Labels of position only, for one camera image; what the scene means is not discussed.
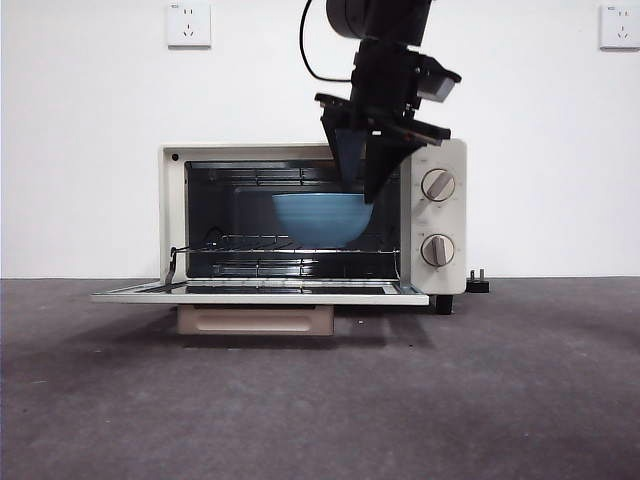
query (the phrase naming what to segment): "black cable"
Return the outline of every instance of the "black cable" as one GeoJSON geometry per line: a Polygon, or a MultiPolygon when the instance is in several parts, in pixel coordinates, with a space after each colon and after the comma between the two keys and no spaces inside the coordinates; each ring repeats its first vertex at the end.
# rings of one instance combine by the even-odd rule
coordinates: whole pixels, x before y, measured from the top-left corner
{"type": "Polygon", "coordinates": [[[307,70],[309,71],[311,76],[318,80],[322,80],[324,82],[349,83],[351,82],[351,80],[321,77],[320,75],[317,75],[316,72],[314,72],[313,69],[311,68],[311,65],[309,65],[309,61],[307,60],[307,55],[304,53],[304,24],[307,20],[307,12],[309,11],[309,7],[311,6],[312,1],[313,0],[307,0],[307,4],[304,6],[304,10],[302,11],[302,18],[300,19],[299,43],[300,43],[300,53],[302,54],[302,61],[304,62],[304,66],[307,67],[307,70]]]}

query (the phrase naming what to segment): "power plug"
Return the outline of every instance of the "power plug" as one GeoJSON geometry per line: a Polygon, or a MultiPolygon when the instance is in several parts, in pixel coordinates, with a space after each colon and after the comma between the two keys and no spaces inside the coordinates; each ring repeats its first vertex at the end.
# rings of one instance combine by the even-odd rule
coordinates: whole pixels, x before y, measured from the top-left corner
{"type": "Polygon", "coordinates": [[[467,293],[489,293],[489,281],[484,278],[484,268],[480,269],[480,278],[476,278],[476,271],[471,270],[471,277],[467,279],[467,293]]]}

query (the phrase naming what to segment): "gray floor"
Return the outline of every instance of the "gray floor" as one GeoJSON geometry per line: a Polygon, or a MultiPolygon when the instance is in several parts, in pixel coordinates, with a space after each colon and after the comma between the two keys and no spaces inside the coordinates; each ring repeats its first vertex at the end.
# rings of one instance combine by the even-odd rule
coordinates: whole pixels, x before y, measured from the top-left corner
{"type": "Polygon", "coordinates": [[[324,340],[88,300],[126,283],[3,283],[3,479],[640,478],[640,278],[341,309],[324,340]]]}

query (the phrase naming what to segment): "oven foot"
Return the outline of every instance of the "oven foot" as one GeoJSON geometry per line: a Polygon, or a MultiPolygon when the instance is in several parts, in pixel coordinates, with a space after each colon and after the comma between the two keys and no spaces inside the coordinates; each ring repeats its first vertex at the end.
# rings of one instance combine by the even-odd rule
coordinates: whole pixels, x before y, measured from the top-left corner
{"type": "Polygon", "coordinates": [[[453,295],[434,295],[433,305],[437,315],[451,315],[453,309],[453,295]]]}

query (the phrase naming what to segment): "white wall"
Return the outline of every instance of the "white wall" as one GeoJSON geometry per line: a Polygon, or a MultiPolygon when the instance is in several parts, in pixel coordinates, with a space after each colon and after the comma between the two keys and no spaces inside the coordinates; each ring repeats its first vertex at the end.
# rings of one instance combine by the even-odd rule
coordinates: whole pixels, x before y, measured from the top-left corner
{"type": "MultiPolygon", "coordinates": [[[[169,51],[168,0],[4,0],[3,274],[157,275],[158,145],[324,141],[303,0],[217,0],[210,51],[169,51]]],[[[355,42],[316,0],[317,70],[355,42]]],[[[595,0],[442,0],[422,50],[464,77],[418,116],[470,152],[470,266],[640,275],[640,53],[597,48],[595,0]]]]}

